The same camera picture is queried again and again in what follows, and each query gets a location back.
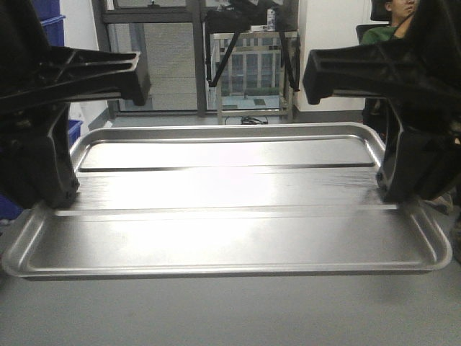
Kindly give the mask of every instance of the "metal rack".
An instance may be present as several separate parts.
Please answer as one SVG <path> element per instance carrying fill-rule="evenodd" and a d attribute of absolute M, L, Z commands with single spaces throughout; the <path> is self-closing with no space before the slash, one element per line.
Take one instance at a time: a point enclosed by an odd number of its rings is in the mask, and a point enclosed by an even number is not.
<path fill-rule="evenodd" d="M 211 34 L 213 73 L 219 66 L 218 64 L 222 60 L 232 37 L 233 33 Z M 285 37 L 288 41 L 290 56 L 292 56 L 297 45 L 297 32 L 286 32 Z M 278 32 L 243 32 L 240 34 L 217 86 L 208 88 L 209 108 L 216 107 L 218 124 L 223 124 L 223 117 L 267 115 L 286 116 L 287 121 L 292 122 L 293 90 L 287 81 L 285 65 L 280 62 L 282 59 L 281 47 Z M 253 58 L 253 61 L 256 58 L 256 68 L 248 68 L 249 56 Z M 264 57 L 268 58 L 269 63 L 263 64 Z M 238 68 L 233 63 L 235 60 L 241 62 Z M 240 87 L 235 88 L 235 84 L 240 84 Z M 264 88 L 272 92 L 276 89 L 277 93 L 260 94 Z M 254 95 L 251 96 L 249 90 L 253 90 L 256 95 L 259 94 L 259 96 L 268 99 L 269 104 L 258 105 L 256 100 L 261 100 L 261 98 L 257 99 Z M 237 101 L 239 105 L 235 105 L 235 102 L 233 102 L 234 105 L 230 105 L 229 98 Z"/>

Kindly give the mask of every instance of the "green shirt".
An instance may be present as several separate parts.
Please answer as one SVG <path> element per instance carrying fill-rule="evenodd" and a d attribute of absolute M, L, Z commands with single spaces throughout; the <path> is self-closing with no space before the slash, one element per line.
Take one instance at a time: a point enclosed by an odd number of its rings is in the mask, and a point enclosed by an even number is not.
<path fill-rule="evenodd" d="M 368 30 L 360 42 L 361 45 L 373 45 L 378 42 L 390 40 L 395 33 L 396 27 L 375 27 Z"/>

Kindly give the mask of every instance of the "bottle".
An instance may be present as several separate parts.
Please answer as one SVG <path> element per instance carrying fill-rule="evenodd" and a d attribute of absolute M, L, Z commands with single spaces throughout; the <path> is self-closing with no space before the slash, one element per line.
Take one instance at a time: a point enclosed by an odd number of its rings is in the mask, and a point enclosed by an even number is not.
<path fill-rule="evenodd" d="M 275 31 L 276 12 L 272 7 L 267 10 L 267 31 Z"/>

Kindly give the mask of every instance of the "cable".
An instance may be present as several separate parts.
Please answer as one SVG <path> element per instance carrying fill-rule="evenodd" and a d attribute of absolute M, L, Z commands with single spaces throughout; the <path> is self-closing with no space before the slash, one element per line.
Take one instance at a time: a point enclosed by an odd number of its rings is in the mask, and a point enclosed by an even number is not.
<path fill-rule="evenodd" d="M 267 117 L 266 116 L 264 117 L 266 118 L 266 121 L 262 121 L 255 117 L 242 117 L 241 124 L 242 125 L 267 125 L 269 124 L 269 120 L 267 119 Z"/>

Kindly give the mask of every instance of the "glass door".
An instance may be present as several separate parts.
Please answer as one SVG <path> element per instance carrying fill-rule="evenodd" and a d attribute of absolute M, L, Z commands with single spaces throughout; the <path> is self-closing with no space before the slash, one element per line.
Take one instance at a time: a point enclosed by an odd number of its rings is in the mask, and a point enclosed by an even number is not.
<path fill-rule="evenodd" d="M 98 30 L 113 52 L 140 51 L 148 60 L 151 90 L 145 106 L 111 102 L 123 115 L 206 111 L 202 63 L 201 1 L 97 0 Z"/>

